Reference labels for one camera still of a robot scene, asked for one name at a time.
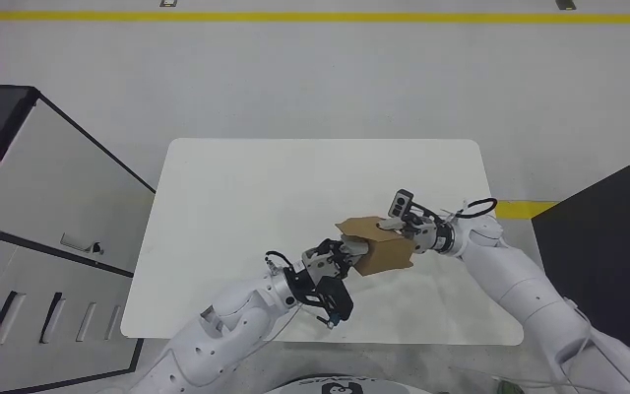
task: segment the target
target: yellow tape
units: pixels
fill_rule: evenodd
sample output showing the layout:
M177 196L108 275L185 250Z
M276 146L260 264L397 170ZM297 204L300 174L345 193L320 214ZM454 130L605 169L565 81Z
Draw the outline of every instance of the yellow tape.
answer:
M213 12L106 12L106 11L0 11L1 21L95 22L302 22L302 23L407 23L506 25L627 25L628 14L427 14L427 13L213 13Z
M556 204L551 201L499 201L494 212L500 219L531 219Z

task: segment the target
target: cabinet door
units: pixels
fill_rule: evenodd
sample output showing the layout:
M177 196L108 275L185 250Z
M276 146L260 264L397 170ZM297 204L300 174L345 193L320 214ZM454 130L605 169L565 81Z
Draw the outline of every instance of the cabinet door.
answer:
M122 275L17 247L0 277L0 391L128 369L137 341L119 326L130 286Z
M45 102L0 162L0 187L1 231L134 270L153 192Z

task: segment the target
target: white table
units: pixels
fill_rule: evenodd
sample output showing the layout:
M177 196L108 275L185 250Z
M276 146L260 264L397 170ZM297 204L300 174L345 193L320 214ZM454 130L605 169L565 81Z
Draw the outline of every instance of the white table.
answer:
M349 217L386 216L405 188L434 210L490 192L466 140L180 139L168 150L122 320L130 337L170 338L230 284L266 269L275 249L297 260ZM300 311L289 342L517 345L520 324L459 260L428 252L413 268L346 286L348 322L329 331ZM323 314L323 310L314 311Z

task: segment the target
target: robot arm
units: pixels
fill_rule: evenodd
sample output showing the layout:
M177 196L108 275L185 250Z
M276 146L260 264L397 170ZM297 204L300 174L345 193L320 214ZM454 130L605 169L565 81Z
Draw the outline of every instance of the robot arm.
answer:
M329 328L348 320L353 304L342 280L367 251L365 242L326 239L302 254L302 269L281 253L268 252L267 272L229 288L191 320L131 392L219 392L226 377L263 346L278 318L298 302L323 308L328 319L318 319ZM277 267L270 256L280 257L287 267Z
M469 208L479 205L475 202L443 219L413 203L412 198L411 193L400 190L389 212L391 219L379 226L412 239L416 253L435 250L462 260L488 296L536 341L553 381L610 392L630 391L628 347L591 327L532 259L503 241L501 226L485 215L494 204L468 213ZM563 391L576 392L570 386Z

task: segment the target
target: brown cardboard box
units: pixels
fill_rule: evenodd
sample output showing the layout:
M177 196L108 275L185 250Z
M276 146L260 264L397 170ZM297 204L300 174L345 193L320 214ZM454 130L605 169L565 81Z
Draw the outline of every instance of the brown cardboard box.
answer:
M413 266L410 262L413 241L395 231L379 229L376 224L381 220L376 216L350 218L335 225L343 234L368 242L369 252L354 265L354 269L364 277Z

